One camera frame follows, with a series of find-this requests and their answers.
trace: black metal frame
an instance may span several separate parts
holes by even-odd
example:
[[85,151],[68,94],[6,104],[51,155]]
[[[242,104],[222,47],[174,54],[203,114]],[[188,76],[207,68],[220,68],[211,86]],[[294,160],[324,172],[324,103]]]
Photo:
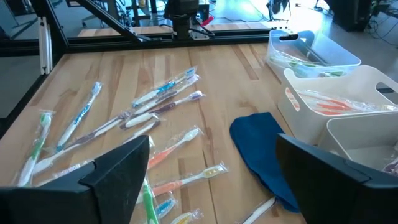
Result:
[[[222,30],[214,31],[215,37],[204,40],[173,40],[169,34],[138,35],[120,24],[90,0],[76,0],[103,22],[121,35],[106,37],[66,38],[54,13],[50,0],[30,0],[39,18],[46,17],[51,30],[53,66],[64,54],[83,52],[104,52],[115,50],[140,50],[204,45],[250,44],[268,42],[271,29]],[[0,57],[39,55],[38,40],[0,40]],[[31,86],[6,119],[0,119],[0,138],[18,117],[26,104],[45,81],[48,74],[42,74]]]

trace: plastic toothbrush packaging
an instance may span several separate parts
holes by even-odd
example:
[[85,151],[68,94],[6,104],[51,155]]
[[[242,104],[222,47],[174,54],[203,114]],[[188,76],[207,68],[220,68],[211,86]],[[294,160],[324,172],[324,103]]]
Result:
[[38,131],[40,131],[40,136],[33,142],[32,154],[29,156],[25,165],[22,168],[17,184],[18,187],[29,187],[31,185],[34,167],[39,159],[45,139],[49,134],[53,115],[53,111],[43,111],[40,114],[40,124],[37,129]]
[[[154,142],[154,140],[152,139],[152,137],[149,136],[149,148],[153,148],[153,147],[155,147],[155,142]],[[79,162],[79,163],[77,163],[77,164],[75,164],[75,165],[73,165],[73,166],[71,166],[71,167],[69,167],[69,168],[67,168],[67,169],[64,169],[63,171],[54,173],[54,174],[52,174],[52,177],[51,177],[51,178],[49,178],[49,179],[47,179],[47,180],[45,180],[45,181],[43,181],[43,182],[37,184],[36,187],[39,187],[39,186],[41,186],[41,185],[44,185],[44,184],[46,184],[46,183],[48,183],[48,182],[50,182],[50,181],[53,181],[53,180],[55,180],[55,179],[57,179],[57,178],[63,177],[64,175],[67,175],[67,174],[69,174],[70,172],[72,172],[72,171],[74,171],[74,170],[77,170],[77,169],[83,167],[84,165],[86,165],[87,163],[92,162],[92,161],[94,161],[94,160],[95,160],[95,159],[87,159],[87,160],[85,160],[85,161],[83,161],[83,162]]]
[[136,108],[136,107],[142,105],[143,103],[155,98],[156,96],[163,94],[165,91],[170,90],[175,85],[178,85],[180,82],[183,82],[183,81],[189,79],[190,77],[194,76],[196,70],[197,70],[196,66],[189,68],[188,70],[184,71],[183,73],[181,73],[181,74],[173,77],[169,81],[165,82],[161,86],[158,86],[157,88],[154,88],[153,90],[146,93],[145,95],[140,96],[139,98],[135,99],[132,102],[132,107]]
[[62,176],[64,176],[64,175],[67,175],[67,174],[69,174],[70,172],[75,171],[75,170],[77,170],[77,169],[83,167],[83,166],[86,165],[87,163],[92,162],[92,161],[93,161],[92,159],[90,159],[90,160],[85,160],[85,161],[79,162],[79,163],[77,163],[77,164],[75,164],[75,165],[73,165],[73,166],[71,166],[71,167],[69,167],[69,168],[67,168],[67,169],[64,169],[63,171],[54,173],[54,174],[52,174],[52,178],[50,178],[50,179],[48,179],[48,180],[45,180],[45,181],[43,181],[43,182],[37,184],[36,187],[40,187],[41,185],[47,184],[47,183],[49,183],[49,182],[51,182],[51,181],[53,181],[53,180],[55,180],[55,179],[57,179],[57,178],[60,178],[60,177],[62,177]]
[[145,212],[147,214],[148,224],[159,224],[159,218],[156,215],[155,205],[154,205],[154,194],[150,188],[147,178],[144,178],[144,183],[142,184],[143,193],[142,198],[144,201]]
[[[194,182],[197,182],[199,180],[203,179],[210,179],[212,177],[215,177],[220,174],[224,174],[228,171],[228,169],[224,166],[224,164],[218,164],[212,167],[209,167],[203,171],[201,171],[199,174],[195,175],[189,175],[188,177],[181,179],[181,180],[176,180],[176,181],[171,181],[166,184],[162,185],[156,185],[155,187],[152,188],[152,191],[156,196],[167,193],[167,192],[172,192],[176,189],[179,189],[182,186],[185,186],[187,184],[191,184]],[[137,198],[137,204],[142,202],[142,194],[138,195]]]
[[[398,107],[392,105],[374,105],[372,103],[358,102],[339,96],[330,96],[325,93],[319,93],[312,90],[296,90],[296,92],[311,109],[324,115],[398,111]],[[300,105],[289,89],[286,89],[286,95],[291,100],[294,107],[299,109]]]
[[94,139],[98,138],[98,136],[106,133],[113,127],[116,127],[118,124],[120,124],[122,121],[124,121],[126,118],[130,117],[130,112],[129,110],[124,111],[120,115],[114,117],[113,119],[109,120],[105,124],[101,125],[99,128],[95,129],[89,134],[86,134],[80,138],[78,138],[76,141],[73,143],[69,144],[64,150],[61,150],[60,152],[52,155],[51,157],[42,159],[40,162],[38,162],[34,168],[34,175],[37,175],[46,169],[50,168],[53,166],[53,164],[60,159],[62,156],[68,154],[69,152],[72,152],[72,150],[75,150],[76,148],[93,141]]
[[150,120],[152,117],[154,116],[158,116],[160,114],[164,114],[168,111],[170,111],[171,109],[173,109],[175,106],[180,105],[182,103],[187,103],[187,102],[191,102],[194,100],[198,100],[202,97],[206,96],[205,94],[203,94],[201,91],[194,91],[193,93],[189,94],[187,97],[182,98],[181,100],[177,100],[174,102],[171,102],[169,104],[166,104],[164,106],[162,106],[159,109],[156,110],[152,110],[150,112],[146,112],[140,115],[135,115],[132,116],[131,118],[129,118],[129,120],[127,122],[125,122],[124,124],[122,124],[120,126],[121,129],[129,129],[137,124],[141,124],[145,121]]
[[181,148],[184,144],[192,141],[198,135],[203,135],[200,128],[194,126],[188,131],[184,131],[177,136],[174,136],[168,143],[165,150],[155,152],[155,154],[149,158],[147,170],[153,168],[158,163],[164,161],[169,154],[174,152],[176,149]]
[[143,125],[143,127],[141,127],[139,130],[137,130],[132,136],[130,136],[129,138],[127,138],[124,143],[127,143],[135,138],[137,138],[138,136],[158,127],[161,123],[161,120],[156,116],[154,117],[153,121],[149,121],[147,124]]
[[100,82],[95,82],[92,89],[91,89],[91,96],[86,102],[85,106],[81,109],[79,114],[76,116],[76,118],[69,124],[68,128],[65,130],[65,132],[62,134],[55,152],[60,152],[64,147],[65,143],[68,141],[72,133],[76,130],[77,126],[80,124],[82,121],[83,117],[87,114],[88,110],[90,110],[92,104],[94,103],[95,98],[98,96],[102,89],[102,83]]
[[170,196],[167,197],[167,199],[165,199],[163,202],[159,203],[158,206],[155,207],[155,214],[158,220],[161,220],[163,217],[169,214],[171,210],[173,210],[173,208],[178,206],[178,202],[173,196],[173,194],[170,192],[169,195]]
[[199,220],[203,217],[202,212],[199,209],[196,209],[192,212],[184,213],[177,218],[175,218],[171,224],[188,224],[192,221]]
[[179,94],[180,92],[184,91],[184,89],[190,87],[191,85],[193,85],[196,81],[199,80],[199,76],[198,75],[194,75],[188,79],[186,79],[183,82],[180,82],[178,85],[176,85],[174,88],[163,92],[163,94],[160,94],[159,97],[154,98],[153,100],[150,100],[148,103],[142,105],[142,106],[138,106],[135,109],[135,111],[133,112],[134,115],[139,115],[142,113],[145,113],[146,111],[148,111],[149,109],[161,104],[161,102]]
[[276,198],[272,197],[268,201],[260,204],[256,209],[250,213],[243,221],[237,222],[236,224],[252,224],[254,223],[264,212],[268,211],[276,203]]

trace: cable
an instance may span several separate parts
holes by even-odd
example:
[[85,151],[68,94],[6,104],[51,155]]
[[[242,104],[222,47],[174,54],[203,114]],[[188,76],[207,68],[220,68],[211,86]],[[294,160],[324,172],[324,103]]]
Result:
[[388,40],[385,39],[385,37],[395,28],[396,25],[398,25],[398,22],[396,22],[386,34],[384,34],[383,36],[380,36],[380,34],[377,32],[377,30],[379,29],[379,24],[378,24],[378,22],[375,21],[374,19],[371,19],[371,20],[369,21],[369,24],[368,24],[366,30],[367,30],[367,33],[368,33],[373,39],[381,39],[381,40],[384,41],[385,43],[387,43],[387,44],[389,44],[389,45],[391,45],[391,46],[395,46],[395,47],[396,47],[396,46],[398,46],[398,44],[392,44],[392,43],[390,43]]
[[229,19],[229,18],[227,18],[227,17],[218,17],[218,16],[213,16],[215,19],[226,19],[226,20],[228,20],[228,21],[230,21],[230,22],[236,22],[236,21],[241,21],[241,22],[260,22],[260,21],[262,21],[263,19],[266,19],[266,18],[261,18],[261,19],[259,19],[258,21],[245,21],[245,20],[243,20],[243,19]]

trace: white plastic bin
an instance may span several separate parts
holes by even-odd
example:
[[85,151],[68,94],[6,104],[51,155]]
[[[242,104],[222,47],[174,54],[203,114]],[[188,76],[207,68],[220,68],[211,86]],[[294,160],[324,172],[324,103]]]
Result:
[[[320,134],[329,119],[388,112],[327,116],[312,110],[295,90],[313,90],[354,101],[374,103],[375,105],[395,105],[376,90],[378,83],[384,83],[395,92],[398,92],[398,83],[376,68],[367,65],[356,67],[349,75],[334,78],[297,78],[291,69],[286,69],[284,73],[282,94],[278,101],[279,111],[282,113],[294,136],[309,144],[318,143]],[[297,100],[300,107],[298,111],[288,99],[286,94],[287,88]]]
[[[269,34],[266,60],[279,78],[283,76],[285,68],[294,70],[300,78],[315,78],[324,77],[326,74],[346,75],[361,64],[359,58],[323,34],[315,36],[312,31],[290,34],[291,36],[287,34],[281,30],[272,30]],[[302,64],[286,60],[286,55],[315,62],[317,67],[310,66],[312,63]]]
[[395,159],[397,141],[398,113],[384,113],[329,120],[318,147],[382,170]]

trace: wooden tabletop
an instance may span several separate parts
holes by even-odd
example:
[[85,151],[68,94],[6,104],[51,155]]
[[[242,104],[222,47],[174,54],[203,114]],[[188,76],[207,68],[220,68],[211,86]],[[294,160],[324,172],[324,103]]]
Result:
[[[184,47],[64,55],[33,99],[0,141],[0,185],[12,185],[32,150],[37,135],[40,110],[56,114],[45,146],[56,145],[60,135],[76,116],[95,81],[104,84],[86,118],[73,137],[82,136],[129,108],[131,101],[156,84],[197,65],[201,76],[194,86],[176,99],[200,90],[205,98],[179,105],[164,114],[162,124],[149,132],[156,149],[193,126],[204,135],[194,139],[148,173],[150,184],[196,174],[223,162],[229,169],[213,179],[197,182],[173,192],[178,205],[162,223],[170,223],[181,213],[200,209],[198,223],[235,223],[261,202],[272,197],[249,172],[231,137],[229,126],[240,116],[271,112],[286,133],[290,133],[276,107],[280,82],[264,63],[267,44]],[[59,160],[35,183],[85,159],[99,156],[120,145],[135,129],[118,127]],[[161,202],[166,196],[158,197]],[[134,211],[131,223],[142,223],[142,205]],[[280,205],[263,214],[256,223],[305,223],[299,214]]]

